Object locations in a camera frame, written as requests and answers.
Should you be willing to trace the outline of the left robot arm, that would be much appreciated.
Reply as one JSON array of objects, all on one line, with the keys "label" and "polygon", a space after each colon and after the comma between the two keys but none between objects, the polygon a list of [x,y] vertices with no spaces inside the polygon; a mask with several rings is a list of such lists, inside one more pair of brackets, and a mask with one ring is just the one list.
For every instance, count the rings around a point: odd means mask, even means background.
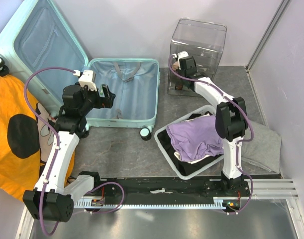
[{"label": "left robot arm", "polygon": [[66,175],[81,138],[88,135],[86,115],[92,109],[112,108],[115,94],[108,85],[91,91],[88,86],[69,85],[63,89],[63,105],[55,122],[53,146],[44,170],[33,190],[26,190],[23,202],[34,219],[67,222],[74,204],[85,194],[96,196],[102,184],[97,172],[81,172],[69,185]]}]

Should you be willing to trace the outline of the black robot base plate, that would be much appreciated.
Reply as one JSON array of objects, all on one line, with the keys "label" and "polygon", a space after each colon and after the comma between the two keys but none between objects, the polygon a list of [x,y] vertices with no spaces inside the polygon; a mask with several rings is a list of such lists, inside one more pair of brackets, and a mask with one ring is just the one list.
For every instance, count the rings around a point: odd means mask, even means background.
[{"label": "black robot base plate", "polygon": [[[115,203],[119,206],[128,203],[211,203],[214,198],[236,202],[238,206],[227,206],[222,211],[237,211],[240,201],[250,198],[252,191],[247,180],[240,180],[229,186],[224,180],[207,177],[196,177],[191,180],[178,178],[132,178],[110,180],[102,190],[82,198],[92,198],[98,201]],[[114,209],[89,209],[86,211],[112,211]]]}]

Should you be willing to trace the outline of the clear smoky plastic container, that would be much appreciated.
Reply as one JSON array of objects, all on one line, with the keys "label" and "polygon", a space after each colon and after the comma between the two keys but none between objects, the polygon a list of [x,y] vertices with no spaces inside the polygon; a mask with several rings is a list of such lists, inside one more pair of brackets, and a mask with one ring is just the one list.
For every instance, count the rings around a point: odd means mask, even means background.
[{"label": "clear smoky plastic container", "polygon": [[[181,18],[172,35],[170,56],[187,51],[196,62],[199,76],[213,80],[223,54],[226,33],[227,26],[222,23]],[[175,72],[188,78],[192,70],[184,70],[184,67],[191,67],[188,60]]]}]

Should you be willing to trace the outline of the green bottle black cap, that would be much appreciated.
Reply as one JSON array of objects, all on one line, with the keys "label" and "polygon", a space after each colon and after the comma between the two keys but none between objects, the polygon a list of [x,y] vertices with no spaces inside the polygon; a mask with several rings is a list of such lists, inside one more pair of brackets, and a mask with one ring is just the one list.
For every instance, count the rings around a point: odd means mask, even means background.
[{"label": "green bottle black cap", "polygon": [[184,85],[184,84],[179,84],[179,83],[176,83],[175,84],[175,90],[179,90],[179,91],[189,91],[190,89]]}]

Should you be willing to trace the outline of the black garment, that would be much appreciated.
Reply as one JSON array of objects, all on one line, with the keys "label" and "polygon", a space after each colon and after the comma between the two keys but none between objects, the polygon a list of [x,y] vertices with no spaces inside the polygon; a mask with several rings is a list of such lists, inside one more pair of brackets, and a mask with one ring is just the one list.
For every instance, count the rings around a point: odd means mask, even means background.
[{"label": "black garment", "polygon": [[175,168],[188,176],[223,155],[223,142],[215,129],[215,116],[191,114],[189,118],[169,124],[158,135]]}]

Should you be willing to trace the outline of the light blue hard suitcase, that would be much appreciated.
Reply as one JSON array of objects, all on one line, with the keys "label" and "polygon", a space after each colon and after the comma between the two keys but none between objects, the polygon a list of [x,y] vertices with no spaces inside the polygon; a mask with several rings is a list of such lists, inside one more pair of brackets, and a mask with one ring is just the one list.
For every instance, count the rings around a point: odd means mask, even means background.
[{"label": "light blue hard suitcase", "polygon": [[116,95],[111,109],[93,109],[94,127],[152,129],[155,125],[159,63],[148,58],[89,59],[60,11],[50,0],[25,0],[0,33],[0,57],[10,73],[50,113],[63,104],[63,89],[75,83],[72,70],[93,70],[97,87]]}]

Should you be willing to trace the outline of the white perforated plastic basket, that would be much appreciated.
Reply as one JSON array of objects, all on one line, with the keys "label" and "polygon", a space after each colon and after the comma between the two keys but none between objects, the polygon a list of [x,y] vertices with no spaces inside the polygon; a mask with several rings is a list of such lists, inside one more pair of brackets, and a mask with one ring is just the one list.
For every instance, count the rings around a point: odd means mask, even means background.
[{"label": "white perforated plastic basket", "polygon": [[166,161],[169,163],[173,171],[176,173],[176,175],[183,179],[183,180],[189,180],[203,171],[207,170],[208,168],[214,166],[215,164],[219,163],[223,160],[223,155],[217,155],[215,157],[209,156],[199,162],[190,164],[187,162],[180,161],[175,155],[174,155],[174,149],[171,145],[170,138],[167,135],[166,127],[173,123],[182,122],[184,120],[188,120],[192,115],[205,115],[206,113],[209,113],[211,115],[215,114],[216,109],[213,106],[205,105],[203,107],[200,107],[191,113],[188,113],[187,115],[184,115],[175,121],[165,125],[164,127],[157,130],[154,134],[155,141],[157,142],[157,146],[159,147],[160,151],[164,155]]}]

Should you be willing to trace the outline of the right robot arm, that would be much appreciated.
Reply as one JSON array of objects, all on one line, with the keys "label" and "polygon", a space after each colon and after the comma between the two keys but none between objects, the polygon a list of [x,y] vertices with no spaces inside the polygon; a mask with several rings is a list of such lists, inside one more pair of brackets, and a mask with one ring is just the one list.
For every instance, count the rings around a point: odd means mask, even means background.
[{"label": "right robot arm", "polygon": [[198,72],[196,61],[184,52],[184,57],[174,54],[168,64],[174,75],[179,77],[191,90],[205,98],[214,108],[213,132],[222,141],[224,163],[220,184],[221,192],[232,196],[238,191],[236,180],[242,180],[244,171],[241,166],[241,147],[245,131],[252,125],[247,116],[246,102],[243,97],[234,97],[210,78]]}]

